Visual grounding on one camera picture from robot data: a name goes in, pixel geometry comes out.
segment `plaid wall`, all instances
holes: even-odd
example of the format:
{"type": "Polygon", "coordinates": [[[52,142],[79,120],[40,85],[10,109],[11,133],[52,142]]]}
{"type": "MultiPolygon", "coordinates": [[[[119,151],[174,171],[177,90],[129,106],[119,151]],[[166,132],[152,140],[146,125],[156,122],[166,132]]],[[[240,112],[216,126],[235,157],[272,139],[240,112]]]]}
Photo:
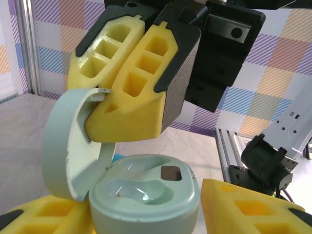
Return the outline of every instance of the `plaid wall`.
{"type": "MultiPolygon", "coordinates": [[[[103,0],[35,0],[43,94],[67,86],[71,51],[104,10],[103,0]]],[[[172,127],[212,135],[215,127],[255,135],[275,120],[312,75],[312,11],[264,11],[261,30],[233,87],[215,113],[188,102],[172,127]]]]}
{"type": "MultiPolygon", "coordinates": [[[[12,3],[13,0],[0,2],[0,104],[23,93],[20,77],[16,77],[20,73],[18,57],[21,50],[14,46],[18,42],[13,43],[20,38],[16,17],[12,17],[15,12],[12,3]]],[[[26,79],[24,81],[23,90],[27,92],[26,79]]]]}

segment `yellow foam pad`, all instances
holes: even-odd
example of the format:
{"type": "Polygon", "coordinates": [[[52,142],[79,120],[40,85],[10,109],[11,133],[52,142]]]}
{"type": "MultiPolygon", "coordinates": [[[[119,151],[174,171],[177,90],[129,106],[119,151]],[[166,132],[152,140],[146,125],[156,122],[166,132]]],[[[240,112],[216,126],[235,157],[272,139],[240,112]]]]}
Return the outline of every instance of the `yellow foam pad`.
{"type": "Polygon", "coordinates": [[[288,210],[302,207],[218,180],[203,181],[201,204],[209,234],[312,233],[288,210]]]}
{"type": "Polygon", "coordinates": [[[11,211],[15,210],[24,213],[0,234],[95,234],[88,200],[76,202],[49,195],[11,211]]]}
{"type": "Polygon", "coordinates": [[[124,16],[105,24],[87,51],[71,55],[68,89],[111,88],[118,71],[144,35],[140,16],[124,16]]]}
{"type": "Polygon", "coordinates": [[[120,69],[111,93],[85,122],[95,142],[125,142],[159,136],[166,92],[154,86],[178,51],[166,22],[152,25],[120,69]]]}

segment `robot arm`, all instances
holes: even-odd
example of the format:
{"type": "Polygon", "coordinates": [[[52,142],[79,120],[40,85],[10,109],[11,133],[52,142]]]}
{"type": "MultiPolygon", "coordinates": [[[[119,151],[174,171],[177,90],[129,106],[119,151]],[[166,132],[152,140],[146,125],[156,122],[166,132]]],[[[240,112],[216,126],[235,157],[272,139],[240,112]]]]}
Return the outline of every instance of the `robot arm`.
{"type": "Polygon", "coordinates": [[[248,171],[240,186],[272,194],[291,183],[291,171],[298,164],[295,160],[312,137],[311,98],[312,81],[275,122],[247,145],[241,160],[248,171]]]}
{"type": "Polygon", "coordinates": [[[284,113],[263,130],[264,140],[287,157],[298,159],[312,137],[312,82],[302,90],[284,113]]]}

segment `white table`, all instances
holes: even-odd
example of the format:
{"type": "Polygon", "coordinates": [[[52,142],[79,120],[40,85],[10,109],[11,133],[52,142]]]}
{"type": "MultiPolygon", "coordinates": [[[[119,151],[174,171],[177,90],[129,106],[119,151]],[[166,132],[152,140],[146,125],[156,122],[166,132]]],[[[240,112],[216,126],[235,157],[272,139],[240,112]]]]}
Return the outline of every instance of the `white table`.
{"type": "MultiPolygon", "coordinates": [[[[25,94],[0,105],[0,214],[48,194],[40,156],[44,126],[54,103],[25,94]]],[[[179,158],[190,165],[200,187],[204,178],[223,180],[213,137],[168,128],[156,139],[119,143],[116,152],[179,158]]],[[[206,233],[201,207],[193,233],[206,233]]]]}

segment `earbud case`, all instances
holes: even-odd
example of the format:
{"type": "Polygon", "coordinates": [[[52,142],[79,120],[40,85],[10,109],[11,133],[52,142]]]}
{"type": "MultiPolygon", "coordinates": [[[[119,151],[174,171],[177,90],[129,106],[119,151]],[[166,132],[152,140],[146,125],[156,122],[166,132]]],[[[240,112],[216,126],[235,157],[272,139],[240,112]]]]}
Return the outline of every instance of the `earbud case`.
{"type": "Polygon", "coordinates": [[[89,199],[97,234],[191,234],[199,188],[191,168],[164,155],[112,162],[115,143],[91,141],[84,123],[107,89],[73,89],[56,102],[43,139],[42,174],[57,197],[89,199]]]}

